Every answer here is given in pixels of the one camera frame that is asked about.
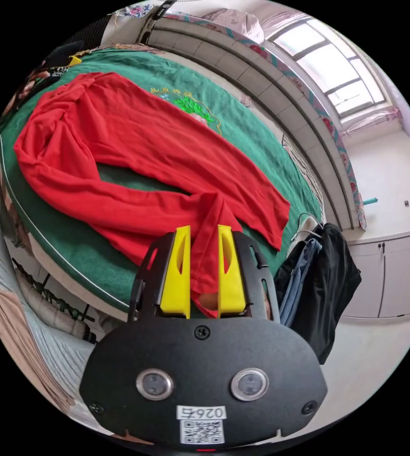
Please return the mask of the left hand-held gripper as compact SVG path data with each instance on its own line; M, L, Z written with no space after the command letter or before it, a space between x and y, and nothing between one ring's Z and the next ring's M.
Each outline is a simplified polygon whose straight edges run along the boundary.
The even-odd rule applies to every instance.
M74 67L82 63L80 57L75 56L84 46L83 40L63 44L55 48L45 59L43 71L49 74L64 72L67 67Z

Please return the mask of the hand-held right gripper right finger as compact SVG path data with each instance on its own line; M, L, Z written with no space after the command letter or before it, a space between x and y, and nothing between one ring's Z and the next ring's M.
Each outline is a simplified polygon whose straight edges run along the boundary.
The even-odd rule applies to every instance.
M218 226L218 318L241 314L246 302L240 264L230 226Z

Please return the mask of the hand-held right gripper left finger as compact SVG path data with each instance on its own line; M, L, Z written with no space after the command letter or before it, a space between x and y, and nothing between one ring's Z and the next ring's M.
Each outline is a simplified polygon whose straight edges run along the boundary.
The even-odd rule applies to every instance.
M165 315L190 319L190 226L178 227L169 254L160 309Z

